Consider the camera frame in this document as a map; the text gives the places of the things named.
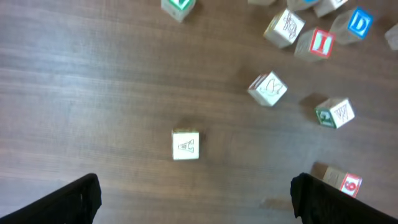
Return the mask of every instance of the blue block face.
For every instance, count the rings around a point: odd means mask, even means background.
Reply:
[[[373,16],[362,10],[356,8],[353,16],[348,24],[348,30],[364,39],[369,32],[373,23]]]

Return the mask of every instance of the block face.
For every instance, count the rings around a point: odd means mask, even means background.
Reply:
[[[337,18],[335,19],[335,21],[333,21],[333,24],[331,25],[329,33],[335,34],[346,30],[348,27],[348,23],[353,15],[353,12],[353,10],[350,10],[337,16]]]
[[[257,90],[271,106],[274,106],[276,102],[278,102],[278,100],[286,93],[287,86],[274,72],[271,72],[259,85]]]
[[[288,9],[276,15],[264,33],[264,37],[279,48],[292,45],[305,21]]]
[[[373,16],[362,10],[361,8],[355,9],[350,22],[348,23],[348,30],[359,38],[363,39],[369,32],[373,23]]]
[[[334,41],[335,36],[333,34],[329,34],[324,30],[315,29],[310,51],[311,53],[317,54],[320,57],[329,58]]]
[[[321,125],[336,128],[336,124],[329,110],[315,109],[315,112],[317,113],[317,117]]]
[[[192,0],[169,0],[169,2],[179,10],[186,10],[193,3]]]
[[[199,132],[173,131],[173,159],[199,159]]]
[[[315,5],[319,0],[287,0],[287,8],[292,11],[304,10]]]
[[[340,190],[351,197],[356,197],[361,184],[362,178],[353,174],[346,174],[345,179],[340,186]]]
[[[274,106],[286,93],[287,86],[274,72],[271,72],[257,78],[248,91],[260,105]]]
[[[278,32],[285,40],[291,44],[294,43],[300,31],[303,29],[305,21],[301,20],[296,14],[286,9],[275,26]]]
[[[346,2],[348,2],[348,0],[331,0],[331,3],[335,9],[338,9]]]
[[[340,171],[330,166],[327,168],[322,181],[354,198],[362,184],[361,177]]]
[[[338,9],[348,0],[322,0],[316,4],[313,9],[318,17],[322,17],[334,10]]]
[[[355,118],[354,111],[348,99],[343,100],[341,103],[330,109],[330,113],[335,121],[336,128],[341,127]]]
[[[386,32],[385,37],[392,50],[398,50],[398,24]]]
[[[182,22],[193,9],[196,0],[162,0],[162,9]]]

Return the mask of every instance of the white block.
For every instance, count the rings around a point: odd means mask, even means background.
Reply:
[[[340,128],[355,118],[349,99],[329,99],[315,108],[321,125]]]
[[[287,8],[291,11],[304,10],[318,2],[319,0],[287,0]]]
[[[298,38],[294,56],[308,62],[328,59],[333,49],[335,36],[320,29],[312,29]]]
[[[373,23],[373,16],[357,7],[339,15],[330,28],[339,44],[362,41]]]
[[[173,138],[173,159],[199,159],[199,132],[175,130]]]
[[[258,76],[248,89],[261,106],[274,106],[286,91],[286,84],[274,72]]]
[[[392,50],[398,50],[398,24],[386,32],[385,37]]]
[[[322,17],[338,9],[347,1],[348,0],[321,0],[313,7],[313,10],[318,17]]]
[[[196,0],[162,0],[162,9],[182,22],[195,6]]]
[[[264,33],[264,37],[278,48],[292,45],[303,29],[305,21],[285,9],[276,15]]]

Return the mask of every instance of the red block face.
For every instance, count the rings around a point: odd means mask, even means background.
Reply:
[[[335,36],[333,34],[329,34],[320,29],[315,29],[312,36],[310,51],[320,57],[328,58],[331,54],[334,42]]]

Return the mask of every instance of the toy block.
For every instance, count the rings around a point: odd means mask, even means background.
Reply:
[[[292,45],[303,29],[305,21],[288,9],[276,15],[264,33],[264,37],[278,48]]]
[[[373,23],[373,17],[360,8],[339,15],[331,25],[339,44],[350,44],[363,40]]]
[[[355,114],[349,100],[329,99],[315,108],[319,123],[331,128],[340,128],[354,119]]]
[[[270,4],[274,3],[275,0],[248,0],[249,4],[257,4],[262,6],[269,6]]]
[[[398,24],[386,32],[385,37],[392,50],[398,50]]]
[[[312,29],[298,38],[294,56],[309,62],[330,57],[335,36],[320,29]]]
[[[319,0],[287,0],[287,8],[291,11],[308,9],[318,3]]]
[[[313,7],[313,10],[319,18],[338,9],[347,1],[348,0],[320,0],[320,2]]]
[[[354,174],[343,172],[332,166],[323,165],[322,172],[319,172],[315,177],[321,179],[330,186],[340,190],[341,192],[348,194],[355,198],[359,188],[362,184],[362,177]]]
[[[162,0],[162,9],[176,21],[182,22],[191,12],[196,0]]]
[[[173,159],[199,159],[199,132],[194,129],[174,129]]]
[[[274,72],[259,75],[248,89],[261,106],[274,106],[286,91],[286,84]]]

